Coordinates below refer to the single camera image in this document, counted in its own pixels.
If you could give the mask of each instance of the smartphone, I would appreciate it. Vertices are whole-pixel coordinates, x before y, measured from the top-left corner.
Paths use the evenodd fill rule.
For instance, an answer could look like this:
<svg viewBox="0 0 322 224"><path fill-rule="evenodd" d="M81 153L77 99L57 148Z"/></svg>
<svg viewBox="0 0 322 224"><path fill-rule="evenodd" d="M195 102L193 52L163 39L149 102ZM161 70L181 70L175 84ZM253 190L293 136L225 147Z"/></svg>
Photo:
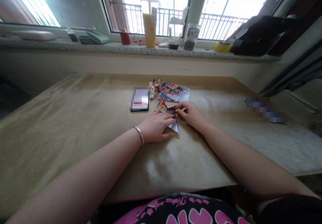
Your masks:
<svg viewBox="0 0 322 224"><path fill-rule="evenodd" d="M149 94L148 87L135 87L131 100L130 111L148 111Z"/></svg>

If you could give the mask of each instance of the window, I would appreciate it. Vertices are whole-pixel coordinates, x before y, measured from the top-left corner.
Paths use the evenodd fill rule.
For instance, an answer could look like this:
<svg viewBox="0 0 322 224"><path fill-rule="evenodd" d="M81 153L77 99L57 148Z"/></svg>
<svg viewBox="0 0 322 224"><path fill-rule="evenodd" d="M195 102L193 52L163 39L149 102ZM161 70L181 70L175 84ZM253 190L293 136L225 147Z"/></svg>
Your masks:
<svg viewBox="0 0 322 224"><path fill-rule="evenodd" d="M182 18L182 11L188 5L188 0L158 0L156 34L168 36L168 22L171 17ZM112 32L127 29L133 34L144 34L143 18L140 0L105 0Z"/></svg>
<svg viewBox="0 0 322 224"><path fill-rule="evenodd" d="M201 25L196 46L210 48L213 43L209 41L227 39L252 16L285 16L287 8L294 3L294 0L158 1L157 42L163 42L169 35L169 19L182 18L183 9L189 6L186 25ZM46 27L59 38L68 37L65 27L74 29L78 35L96 29L113 41L120 41L121 29L142 40L145 33L140 0L0 0L0 23L6 30L26 27L20 25Z"/></svg>
<svg viewBox="0 0 322 224"><path fill-rule="evenodd" d="M199 38L207 40L226 40L237 28L246 23L251 17L258 15L267 0L209 0L204 4L200 22ZM266 12L261 15L270 15L276 4L281 0L274 0L265 6Z"/></svg>
<svg viewBox="0 0 322 224"><path fill-rule="evenodd" d="M95 29L85 0L0 0L5 23Z"/></svg>

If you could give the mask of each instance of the silver bracelet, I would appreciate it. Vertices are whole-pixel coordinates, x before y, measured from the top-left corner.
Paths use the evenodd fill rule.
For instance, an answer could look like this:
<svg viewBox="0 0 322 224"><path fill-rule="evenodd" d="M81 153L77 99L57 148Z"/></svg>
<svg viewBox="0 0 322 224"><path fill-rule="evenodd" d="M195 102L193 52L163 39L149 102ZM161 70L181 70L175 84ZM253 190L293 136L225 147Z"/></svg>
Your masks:
<svg viewBox="0 0 322 224"><path fill-rule="evenodd" d="M134 127L137 131L138 131L138 133L140 134L140 137L141 137L141 141L142 141L142 145L141 146L143 146L144 145L144 137L143 137L143 134L142 134L142 132L141 132L141 130L138 128L138 127Z"/></svg>

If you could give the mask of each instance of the hand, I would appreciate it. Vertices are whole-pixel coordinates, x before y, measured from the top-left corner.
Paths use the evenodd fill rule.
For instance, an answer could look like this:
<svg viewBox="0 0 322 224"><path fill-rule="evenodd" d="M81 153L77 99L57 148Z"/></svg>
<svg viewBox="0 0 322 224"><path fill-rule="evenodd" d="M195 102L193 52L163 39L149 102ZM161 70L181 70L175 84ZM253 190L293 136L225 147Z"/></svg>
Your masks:
<svg viewBox="0 0 322 224"><path fill-rule="evenodd" d="M199 108L188 101L180 102L178 105L176 105L175 108L176 108L175 112L183 119L185 119L191 126L197 129L199 132L201 132L205 126L210 124L206 120L204 115L202 115Z"/></svg>
<svg viewBox="0 0 322 224"><path fill-rule="evenodd" d="M175 124L174 115L170 113L158 114L160 110L161 107L156 109L147 119L138 125L146 143L161 142L173 136L172 132L163 133L163 131L167 126Z"/></svg>

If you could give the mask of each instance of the orange juice bottle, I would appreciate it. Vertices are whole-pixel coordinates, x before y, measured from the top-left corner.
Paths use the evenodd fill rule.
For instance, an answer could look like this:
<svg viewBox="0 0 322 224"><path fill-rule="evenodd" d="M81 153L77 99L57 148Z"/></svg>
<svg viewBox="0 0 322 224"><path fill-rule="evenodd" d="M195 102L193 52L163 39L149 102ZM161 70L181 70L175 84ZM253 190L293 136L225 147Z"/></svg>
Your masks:
<svg viewBox="0 0 322 224"><path fill-rule="evenodd" d="M157 26L157 7L158 0L141 0L143 24L145 31L145 44L147 48L155 47L156 26Z"/></svg>

